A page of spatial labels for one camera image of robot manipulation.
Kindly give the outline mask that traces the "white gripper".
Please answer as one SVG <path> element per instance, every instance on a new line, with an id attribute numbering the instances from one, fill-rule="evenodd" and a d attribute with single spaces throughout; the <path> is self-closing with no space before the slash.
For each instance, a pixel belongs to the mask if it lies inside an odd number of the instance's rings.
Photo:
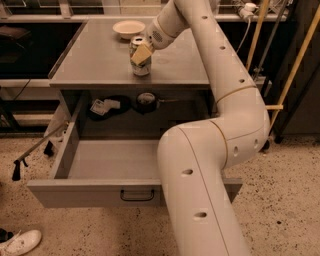
<path id="1" fill-rule="evenodd" d="M 153 54 L 154 49 L 165 49 L 175 40 L 174 37 L 171 37 L 164 32 L 158 22 L 158 18 L 154 18 L 146 27 L 145 37 L 152 45 L 146 43 L 140 45 L 131 44 L 130 60 L 135 65 L 140 65 L 142 62 L 146 61 Z"/>

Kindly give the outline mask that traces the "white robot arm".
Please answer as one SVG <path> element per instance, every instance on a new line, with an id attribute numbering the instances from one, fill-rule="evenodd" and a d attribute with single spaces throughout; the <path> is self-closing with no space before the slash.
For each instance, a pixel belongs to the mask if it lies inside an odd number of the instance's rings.
<path id="1" fill-rule="evenodd" d="M 147 28 L 154 49 L 185 29 L 195 39 L 218 115 L 176 125 L 157 149 L 162 190 L 180 256 L 250 256 L 222 172 L 253 157 L 268 138 L 262 96 L 215 20 L 216 0 L 169 0 Z"/>

